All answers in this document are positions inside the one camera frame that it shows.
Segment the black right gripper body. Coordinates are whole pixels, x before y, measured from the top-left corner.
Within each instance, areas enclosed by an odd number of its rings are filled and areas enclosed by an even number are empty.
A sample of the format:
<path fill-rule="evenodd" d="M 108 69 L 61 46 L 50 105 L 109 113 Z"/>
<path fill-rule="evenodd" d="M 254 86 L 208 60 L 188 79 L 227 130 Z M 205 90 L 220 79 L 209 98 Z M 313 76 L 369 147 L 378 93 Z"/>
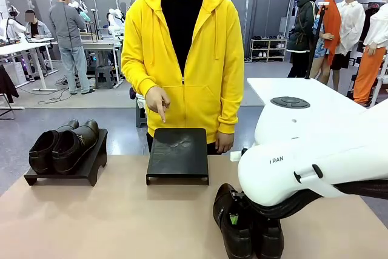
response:
<path fill-rule="evenodd" d="M 236 190 L 230 191 L 232 197 L 232 213 L 241 214 L 243 212 L 249 212 L 257 214 L 257 210 L 254 203 L 247 197 L 244 192 L 238 192 Z"/>

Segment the person's left hand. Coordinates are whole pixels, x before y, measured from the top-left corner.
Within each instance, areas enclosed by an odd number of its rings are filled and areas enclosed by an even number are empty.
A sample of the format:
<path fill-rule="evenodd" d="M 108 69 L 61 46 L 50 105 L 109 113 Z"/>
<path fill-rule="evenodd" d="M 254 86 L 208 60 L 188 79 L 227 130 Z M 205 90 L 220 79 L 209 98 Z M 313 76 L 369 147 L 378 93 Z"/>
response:
<path fill-rule="evenodd" d="M 227 153 L 234 143 L 234 134 L 218 132 L 216 135 L 216 151 L 217 153 Z"/>

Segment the person's right hand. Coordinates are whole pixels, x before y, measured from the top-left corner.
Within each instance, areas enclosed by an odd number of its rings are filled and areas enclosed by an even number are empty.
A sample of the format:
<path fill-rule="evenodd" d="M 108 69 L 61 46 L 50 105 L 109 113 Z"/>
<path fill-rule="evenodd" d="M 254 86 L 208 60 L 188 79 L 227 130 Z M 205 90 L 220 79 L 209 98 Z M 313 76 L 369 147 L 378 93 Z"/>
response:
<path fill-rule="evenodd" d="M 145 95 L 147 107 L 158 113 L 162 122 L 166 121 L 166 111 L 170 107 L 170 99 L 166 91 L 158 86 L 151 87 Z"/>

